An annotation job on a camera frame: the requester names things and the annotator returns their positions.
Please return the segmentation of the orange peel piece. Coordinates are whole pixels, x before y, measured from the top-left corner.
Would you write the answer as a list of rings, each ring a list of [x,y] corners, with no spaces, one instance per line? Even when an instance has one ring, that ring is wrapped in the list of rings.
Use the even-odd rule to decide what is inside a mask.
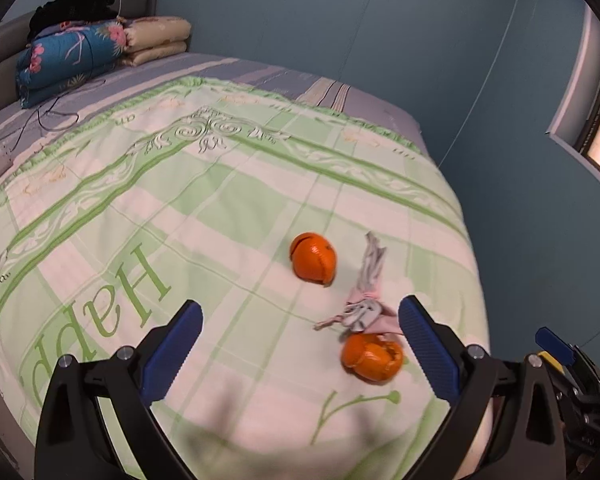
[[[304,232],[289,247],[292,270],[300,280],[329,286],[336,276],[337,255],[324,236]]]
[[[340,353],[342,367],[370,384],[390,382],[404,363],[401,345],[378,334],[347,336]]]

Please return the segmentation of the pink white wrapper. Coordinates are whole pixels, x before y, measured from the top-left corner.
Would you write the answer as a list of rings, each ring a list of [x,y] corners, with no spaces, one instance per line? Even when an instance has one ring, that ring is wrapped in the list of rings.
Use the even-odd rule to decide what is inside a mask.
[[[350,290],[342,311],[313,326],[324,330],[339,324],[350,334],[401,335],[398,314],[381,299],[381,273],[386,260],[387,248],[382,247],[373,232],[367,232],[366,249],[362,268]]]

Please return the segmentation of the green floral quilt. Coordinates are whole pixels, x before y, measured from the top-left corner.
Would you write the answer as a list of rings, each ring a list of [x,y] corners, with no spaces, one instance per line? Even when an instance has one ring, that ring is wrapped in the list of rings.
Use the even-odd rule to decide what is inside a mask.
[[[313,326],[343,308],[373,232],[387,248],[385,304],[415,295],[463,339],[488,342],[462,208],[439,174],[448,190],[427,208],[339,194],[329,209],[215,202],[137,217],[62,200],[25,219],[1,205],[0,391],[18,428],[35,436],[60,356],[106,358],[193,299],[204,330],[154,412],[195,474],[402,477],[445,404],[414,359],[380,386],[348,374],[342,328]],[[304,232],[335,248],[329,286],[292,270],[289,247]]]

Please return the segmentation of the blue floral folded blanket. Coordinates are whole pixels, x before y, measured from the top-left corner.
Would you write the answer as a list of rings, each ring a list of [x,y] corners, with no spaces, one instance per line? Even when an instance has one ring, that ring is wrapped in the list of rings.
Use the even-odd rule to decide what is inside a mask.
[[[51,27],[26,47],[16,63],[15,82],[22,108],[79,87],[107,73],[126,46],[119,21]]]

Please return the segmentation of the beige folded blanket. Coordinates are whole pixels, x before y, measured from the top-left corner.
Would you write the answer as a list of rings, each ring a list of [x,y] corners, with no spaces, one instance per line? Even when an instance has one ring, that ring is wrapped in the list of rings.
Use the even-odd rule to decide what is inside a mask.
[[[120,62],[140,66],[187,50],[193,26],[178,16],[146,16],[123,26],[125,46]]]

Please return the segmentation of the grey padded headboard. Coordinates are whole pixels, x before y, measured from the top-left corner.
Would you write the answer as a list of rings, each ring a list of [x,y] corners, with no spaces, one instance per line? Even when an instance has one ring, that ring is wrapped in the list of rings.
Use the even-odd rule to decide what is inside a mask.
[[[124,18],[153,16],[156,14],[156,7],[157,0],[114,0],[110,6]],[[0,24],[0,110],[18,100],[16,64],[27,47],[32,15],[32,12],[28,12]]]

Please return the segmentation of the black clothing pile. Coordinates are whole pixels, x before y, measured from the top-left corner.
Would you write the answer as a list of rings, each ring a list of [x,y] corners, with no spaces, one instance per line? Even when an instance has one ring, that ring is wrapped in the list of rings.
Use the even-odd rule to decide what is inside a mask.
[[[99,22],[117,16],[114,0],[53,0],[39,6],[29,21],[27,42],[44,29],[67,22]]]

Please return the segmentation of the window with white frame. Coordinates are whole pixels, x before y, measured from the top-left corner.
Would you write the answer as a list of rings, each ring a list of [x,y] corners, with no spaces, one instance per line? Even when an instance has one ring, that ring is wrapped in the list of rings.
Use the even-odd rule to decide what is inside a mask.
[[[600,181],[593,157],[600,134],[600,19],[586,6],[569,81],[546,134]]]

